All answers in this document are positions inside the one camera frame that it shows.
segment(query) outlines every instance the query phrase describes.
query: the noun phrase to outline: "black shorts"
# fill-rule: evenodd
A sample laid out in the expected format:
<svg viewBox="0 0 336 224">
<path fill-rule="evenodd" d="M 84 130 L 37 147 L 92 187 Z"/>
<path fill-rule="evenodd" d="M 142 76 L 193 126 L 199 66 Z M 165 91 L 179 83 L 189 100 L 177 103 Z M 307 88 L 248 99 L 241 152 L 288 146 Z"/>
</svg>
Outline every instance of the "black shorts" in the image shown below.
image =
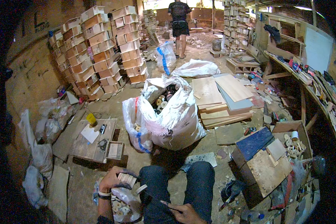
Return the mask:
<svg viewBox="0 0 336 224">
<path fill-rule="evenodd" d="M 188 35 L 189 36 L 189 28 L 188 23 L 185 21 L 177 21 L 172 24 L 173 27 L 173 36 L 179 37 L 180 35 Z"/>
</svg>

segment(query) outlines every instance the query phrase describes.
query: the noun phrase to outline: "dirt floor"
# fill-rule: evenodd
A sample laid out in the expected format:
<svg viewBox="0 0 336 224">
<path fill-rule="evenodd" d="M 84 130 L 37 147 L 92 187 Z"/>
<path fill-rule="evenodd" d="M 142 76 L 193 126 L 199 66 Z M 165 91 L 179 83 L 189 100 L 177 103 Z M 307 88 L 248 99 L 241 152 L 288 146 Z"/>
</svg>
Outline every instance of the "dirt floor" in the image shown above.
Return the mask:
<svg viewBox="0 0 336 224">
<path fill-rule="evenodd" d="M 191 58 L 212 61 L 219 66 L 221 73 L 230 72 L 225 65 L 225 57 L 213 58 L 210 55 L 209 49 L 199 49 L 187 46 L 187 57 L 183 60 L 177 61 L 177 67 L 188 62 Z M 160 77 L 161 74 L 157 71 L 155 62 L 148 62 L 149 72 L 152 77 Z M 167 151 L 159 148 L 160 153 L 156 155 L 150 155 L 146 153 L 138 153 L 131 145 L 126 132 L 123 115 L 122 115 L 122 101 L 131 97 L 140 95 L 141 88 L 130 88 L 129 85 L 125 85 L 123 91 L 119 92 L 116 96 L 112 96 L 107 101 L 99 100 L 97 102 L 90 103 L 88 108 L 92 112 L 99 112 L 102 115 L 102 119 L 105 118 L 117 118 L 116 128 L 120 129 L 118 141 L 125 143 L 124 154 L 128 156 L 127 168 L 139 173 L 139 170 L 151 164 L 158 164 L 166 167 L 170 172 L 172 178 L 169 181 L 168 191 L 170 192 L 170 199 L 172 203 L 182 204 L 184 200 L 184 191 L 186 189 L 186 175 L 183 171 L 177 173 L 178 168 L 188 155 L 198 155 L 202 153 L 214 152 L 219 149 L 224 149 L 227 154 L 233 151 L 231 146 L 217 146 L 215 139 L 215 130 L 210 129 L 207 131 L 207 135 L 199 142 L 192 145 L 188 149 L 184 149 L 178 152 Z M 243 124 L 246 127 L 260 128 L 263 125 L 262 112 L 260 109 L 255 110 L 252 121 L 248 124 Z M 55 165 L 63 166 L 70 171 L 69 183 L 68 183 L 68 207 L 67 207 L 67 222 L 68 223 L 96 223 L 97 222 L 97 206 L 93 203 L 92 192 L 94 190 L 94 183 L 97 179 L 105 175 L 105 172 L 95 171 L 89 166 L 78 165 L 74 163 L 72 156 L 68 156 L 67 162 L 55 158 Z M 235 214 L 239 215 L 244 209 L 246 209 L 245 199 L 242 193 L 236 198 L 235 202 L 229 204 L 221 212 L 218 211 L 219 207 L 223 204 L 220 190 L 226 185 L 226 183 L 232 179 L 235 179 L 230 166 L 229 156 L 225 159 L 216 159 L 217 166 L 215 169 L 215 185 L 214 185 L 214 197 L 212 201 L 212 220 L 213 223 L 228 223 L 232 219 L 231 215 L 228 215 L 230 210 L 234 210 Z M 135 190 L 139 187 L 139 184 L 134 186 Z M 270 206 L 269 197 L 265 198 L 256 209 L 262 208 L 267 211 Z"/>
</svg>

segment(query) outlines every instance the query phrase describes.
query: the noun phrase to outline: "whiteboard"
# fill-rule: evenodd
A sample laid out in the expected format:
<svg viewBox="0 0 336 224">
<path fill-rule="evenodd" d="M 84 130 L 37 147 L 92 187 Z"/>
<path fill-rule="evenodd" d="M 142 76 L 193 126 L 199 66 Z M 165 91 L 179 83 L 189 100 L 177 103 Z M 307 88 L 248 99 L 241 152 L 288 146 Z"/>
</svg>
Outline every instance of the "whiteboard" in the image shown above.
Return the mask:
<svg viewBox="0 0 336 224">
<path fill-rule="evenodd" d="M 307 64 L 313 69 L 320 71 L 327 71 L 332 54 L 332 37 L 325 37 L 318 32 L 306 28 L 305 36 L 305 50 L 307 56 Z"/>
</svg>

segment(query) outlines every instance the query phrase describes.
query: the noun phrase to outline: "yellow plastic cup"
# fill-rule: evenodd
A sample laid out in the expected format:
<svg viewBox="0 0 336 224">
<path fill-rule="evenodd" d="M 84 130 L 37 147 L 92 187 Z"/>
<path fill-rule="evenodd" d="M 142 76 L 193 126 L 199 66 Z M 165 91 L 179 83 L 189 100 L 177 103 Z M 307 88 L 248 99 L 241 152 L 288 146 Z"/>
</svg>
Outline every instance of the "yellow plastic cup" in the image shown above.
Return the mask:
<svg viewBox="0 0 336 224">
<path fill-rule="evenodd" d="M 86 120 L 88 120 L 90 124 L 94 124 L 96 122 L 96 118 L 93 114 L 88 114 Z"/>
</svg>

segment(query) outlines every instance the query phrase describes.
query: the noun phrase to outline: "white paper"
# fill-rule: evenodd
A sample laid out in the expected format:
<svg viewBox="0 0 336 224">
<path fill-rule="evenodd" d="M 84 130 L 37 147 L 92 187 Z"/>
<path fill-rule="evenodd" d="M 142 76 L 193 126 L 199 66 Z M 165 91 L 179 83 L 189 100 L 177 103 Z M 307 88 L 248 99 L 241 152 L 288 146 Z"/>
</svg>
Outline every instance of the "white paper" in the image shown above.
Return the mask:
<svg viewBox="0 0 336 224">
<path fill-rule="evenodd" d="M 99 136 L 99 131 L 95 132 L 94 128 L 90 128 L 90 124 L 87 124 L 86 127 L 81 131 L 81 134 L 93 144 L 96 138 Z"/>
</svg>

